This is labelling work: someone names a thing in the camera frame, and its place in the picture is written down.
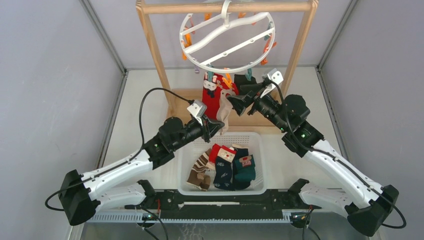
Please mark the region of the beige reindeer sock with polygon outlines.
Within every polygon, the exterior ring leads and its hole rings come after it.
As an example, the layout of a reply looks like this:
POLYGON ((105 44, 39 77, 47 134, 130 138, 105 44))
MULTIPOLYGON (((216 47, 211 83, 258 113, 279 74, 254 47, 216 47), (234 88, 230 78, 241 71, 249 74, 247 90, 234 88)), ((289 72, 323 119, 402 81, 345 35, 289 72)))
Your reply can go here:
POLYGON ((221 89, 216 119, 225 123, 225 126, 219 131, 220 135, 225 134, 229 129, 229 116, 233 108, 231 103, 227 100, 227 96, 229 95, 236 95, 236 93, 230 89, 221 89))

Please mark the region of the red sock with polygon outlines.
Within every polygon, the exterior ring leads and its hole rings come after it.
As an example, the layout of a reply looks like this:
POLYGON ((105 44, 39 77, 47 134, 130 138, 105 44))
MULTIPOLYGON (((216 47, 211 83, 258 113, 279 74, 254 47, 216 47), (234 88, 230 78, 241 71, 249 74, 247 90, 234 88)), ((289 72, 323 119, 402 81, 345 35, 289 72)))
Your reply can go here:
POLYGON ((220 99, 221 97, 226 98, 230 94, 239 94, 235 83, 232 83, 231 87, 228 87, 222 75, 214 73, 211 80, 209 80, 208 72, 204 74, 201 101, 207 107, 205 114, 209 119, 217 120, 217 113, 221 107, 220 99))
POLYGON ((210 170, 216 170, 216 158, 220 149, 221 146, 218 144, 214 144, 210 149, 210 153, 208 154, 208 163, 206 164, 210 170))

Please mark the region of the navy sock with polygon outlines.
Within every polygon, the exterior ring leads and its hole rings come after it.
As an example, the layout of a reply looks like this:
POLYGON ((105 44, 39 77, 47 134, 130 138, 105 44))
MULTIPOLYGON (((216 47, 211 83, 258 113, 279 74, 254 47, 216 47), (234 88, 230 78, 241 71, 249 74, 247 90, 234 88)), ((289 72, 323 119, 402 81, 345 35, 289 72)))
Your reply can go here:
POLYGON ((253 157, 247 147, 233 144, 235 157, 232 161, 232 184, 235 190, 244 190, 251 185, 256 177, 253 157))

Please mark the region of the white perforated plastic basket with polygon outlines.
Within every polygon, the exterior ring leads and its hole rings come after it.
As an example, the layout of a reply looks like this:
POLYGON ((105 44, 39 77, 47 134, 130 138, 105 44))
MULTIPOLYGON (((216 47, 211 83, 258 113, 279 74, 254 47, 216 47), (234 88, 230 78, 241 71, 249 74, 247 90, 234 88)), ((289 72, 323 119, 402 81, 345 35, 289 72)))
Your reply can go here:
POLYGON ((178 151, 178 191, 187 196, 260 195, 267 189, 263 142, 255 132, 226 132, 178 151))

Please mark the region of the dark green sock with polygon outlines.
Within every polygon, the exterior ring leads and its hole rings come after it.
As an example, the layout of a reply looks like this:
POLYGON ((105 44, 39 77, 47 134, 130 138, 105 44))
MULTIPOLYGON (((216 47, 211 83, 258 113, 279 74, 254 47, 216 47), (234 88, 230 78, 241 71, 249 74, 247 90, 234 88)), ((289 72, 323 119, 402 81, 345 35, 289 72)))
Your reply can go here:
POLYGON ((247 155, 235 159, 236 173, 234 175, 238 182, 251 182, 256 179, 256 164, 253 155, 247 155))

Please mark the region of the brown striped sock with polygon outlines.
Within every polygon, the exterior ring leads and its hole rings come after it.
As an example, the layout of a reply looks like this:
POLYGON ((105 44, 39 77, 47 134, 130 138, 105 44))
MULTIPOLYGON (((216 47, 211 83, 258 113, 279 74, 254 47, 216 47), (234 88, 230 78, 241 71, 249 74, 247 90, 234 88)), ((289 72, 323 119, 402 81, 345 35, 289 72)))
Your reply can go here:
POLYGON ((210 161, 212 149, 202 153, 193 164, 186 183, 195 186, 203 192, 207 192, 211 185, 211 176, 206 174, 210 170, 214 170, 215 166, 210 161))

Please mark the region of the dark printed sock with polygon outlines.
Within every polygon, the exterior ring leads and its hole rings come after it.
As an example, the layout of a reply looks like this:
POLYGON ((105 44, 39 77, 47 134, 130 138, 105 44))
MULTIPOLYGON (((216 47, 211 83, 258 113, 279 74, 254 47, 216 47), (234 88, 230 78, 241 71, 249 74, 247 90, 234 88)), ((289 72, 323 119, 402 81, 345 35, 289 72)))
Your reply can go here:
POLYGON ((215 162, 215 178, 213 185, 215 188, 225 191, 234 191, 232 184, 233 170, 232 162, 236 156, 234 149, 225 145, 221 146, 215 162))

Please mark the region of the white round clip hanger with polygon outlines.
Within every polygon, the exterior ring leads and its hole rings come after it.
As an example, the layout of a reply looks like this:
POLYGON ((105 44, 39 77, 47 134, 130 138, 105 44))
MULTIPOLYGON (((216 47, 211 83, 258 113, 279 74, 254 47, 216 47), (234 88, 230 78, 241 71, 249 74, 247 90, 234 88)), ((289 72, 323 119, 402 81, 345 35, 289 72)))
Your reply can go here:
POLYGON ((178 32, 182 59, 197 70, 232 74, 265 65, 276 46, 276 23, 270 12, 231 13, 230 0, 219 13, 188 13, 178 32))

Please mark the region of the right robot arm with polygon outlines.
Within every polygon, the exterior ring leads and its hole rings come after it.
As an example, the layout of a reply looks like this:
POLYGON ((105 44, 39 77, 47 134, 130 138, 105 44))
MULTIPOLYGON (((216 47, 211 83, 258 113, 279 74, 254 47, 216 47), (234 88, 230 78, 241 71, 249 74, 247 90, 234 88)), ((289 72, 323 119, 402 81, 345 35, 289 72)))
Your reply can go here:
POLYGON ((257 91, 230 95, 228 101, 238 115, 260 113, 280 129, 282 141, 291 152, 318 166, 341 187, 341 191, 320 188, 301 178, 290 187, 289 203, 295 208, 307 204, 329 210, 346 218, 359 233, 373 236, 397 210, 399 191, 370 179, 340 155, 307 122, 310 109, 302 96, 290 94, 277 101, 266 92, 269 85, 267 80, 257 91))

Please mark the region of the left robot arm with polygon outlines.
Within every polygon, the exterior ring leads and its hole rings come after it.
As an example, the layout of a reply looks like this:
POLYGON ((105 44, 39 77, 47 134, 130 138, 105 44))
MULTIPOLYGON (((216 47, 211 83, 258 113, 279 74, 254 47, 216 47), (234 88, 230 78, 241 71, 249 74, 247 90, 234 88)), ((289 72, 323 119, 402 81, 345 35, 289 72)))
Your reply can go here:
POLYGON ((187 124, 178 117, 170 117, 151 140, 129 156, 82 174, 75 169, 68 172, 58 198, 69 224, 80 225, 106 209, 127 205, 153 207, 157 196, 148 180, 128 186, 120 184, 165 165, 178 149, 198 138, 209 142, 224 125, 205 116, 201 122, 193 118, 187 124))

